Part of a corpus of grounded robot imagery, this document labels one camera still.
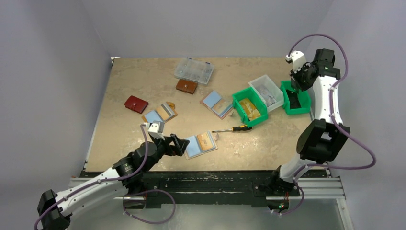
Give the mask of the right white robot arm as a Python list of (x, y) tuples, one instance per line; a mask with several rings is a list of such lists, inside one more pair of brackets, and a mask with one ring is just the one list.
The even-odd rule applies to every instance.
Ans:
[(286, 164), (278, 167), (269, 183), (272, 190), (283, 192), (294, 188), (296, 178), (311, 166), (332, 162), (345, 142), (350, 128), (343, 125), (338, 106), (338, 86), (341, 73), (334, 66), (333, 50), (318, 49), (311, 62), (301, 51), (292, 51), (286, 62), (293, 65), (291, 86), (302, 92), (312, 88), (315, 94), (314, 118), (299, 136), (297, 154)]

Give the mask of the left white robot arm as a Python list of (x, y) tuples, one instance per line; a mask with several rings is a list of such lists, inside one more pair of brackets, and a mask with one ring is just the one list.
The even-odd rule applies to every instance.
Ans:
[(41, 223), (45, 230), (65, 230), (70, 225), (71, 216), (79, 211), (129, 193), (137, 196), (147, 193), (144, 173), (164, 155), (182, 156), (188, 144), (189, 140), (180, 139), (175, 134), (152, 138), (87, 182), (57, 193), (51, 189), (45, 191), (37, 206), (39, 218), (34, 229)]

